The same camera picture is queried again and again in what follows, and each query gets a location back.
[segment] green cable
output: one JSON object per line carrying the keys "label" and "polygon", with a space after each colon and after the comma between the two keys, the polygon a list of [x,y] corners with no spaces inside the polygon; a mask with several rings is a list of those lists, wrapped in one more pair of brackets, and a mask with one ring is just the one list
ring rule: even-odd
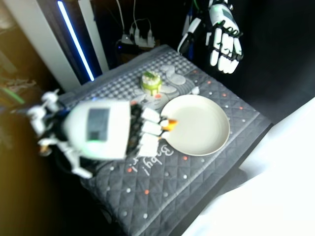
{"label": "green cable", "polygon": [[196,6],[197,10],[200,11],[200,8],[199,8],[199,6],[197,4],[197,0],[193,0],[193,3],[195,3],[195,6]]}
{"label": "green cable", "polygon": [[11,96],[13,99],[15,99],[18,103],[20,104],[24,104],[25,101],[16,93],[12,92],[11,90],[7,89],[7,88],[2,88],[2,90],[8,94],[9,96]]}

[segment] white plate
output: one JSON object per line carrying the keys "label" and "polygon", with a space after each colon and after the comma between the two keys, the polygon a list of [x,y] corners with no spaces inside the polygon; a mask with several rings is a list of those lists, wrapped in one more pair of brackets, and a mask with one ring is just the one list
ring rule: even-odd
{"label": "white plate", "polygon": [[178,121],[166,140],[187,155],[214,153],[224,146],[230,135],[230,123],[225,112],[214,101],[202,96],[174,98],[161,115]]}

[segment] cupcake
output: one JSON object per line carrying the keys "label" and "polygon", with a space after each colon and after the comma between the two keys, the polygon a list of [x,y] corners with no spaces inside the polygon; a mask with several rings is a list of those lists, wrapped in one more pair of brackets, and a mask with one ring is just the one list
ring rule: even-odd
{"label": "cupcake", "polygon": [[159,93],[162,86],[161,76],[152,71],[144,72],[141,78],[141,87],[146,94],[155,96]]}

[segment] white cable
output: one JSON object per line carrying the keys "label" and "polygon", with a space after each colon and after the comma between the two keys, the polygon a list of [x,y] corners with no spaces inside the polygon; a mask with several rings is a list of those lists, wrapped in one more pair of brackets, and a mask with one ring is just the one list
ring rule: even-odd
{"label": "white cable", "polygon": [[151,21],[150,21],[149,18],[138,19],[138,20],[136,20],[135,22],[137,22],[137,21],[144,21],[144,20],[148,20],[149,25],[150,25],[150,30],[151,30]]}
{"label": "white cable", "polygon": [[118,8],[119,8],[119,13],[120,13],[120,18],[122,20],[122,25],[123,25],[123,31],[125,32],[125,24],[124,24],[124,19],[123,19],[123,13],[122,13],[122,9],[120,7],[120,3],[118,0],[116,0]]}
{"label": "white cable", "polygon": [[136,12],[136,0],[133,1],[133,20],[134,20],[133,22],[136,24],[136,28],[138,28],[135,12]]}

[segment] orange object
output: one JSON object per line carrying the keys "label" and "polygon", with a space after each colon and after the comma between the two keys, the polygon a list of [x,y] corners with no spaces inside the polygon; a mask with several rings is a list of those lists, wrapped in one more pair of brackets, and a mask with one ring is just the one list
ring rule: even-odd
{"label": "orange object", "polygon": [[172,131],[175,128],[175,126],[177,125],[177,123],[178,122],[176,120],[170,119],[168,121],[168,126],[165,126],[162,129],[165,131]]}

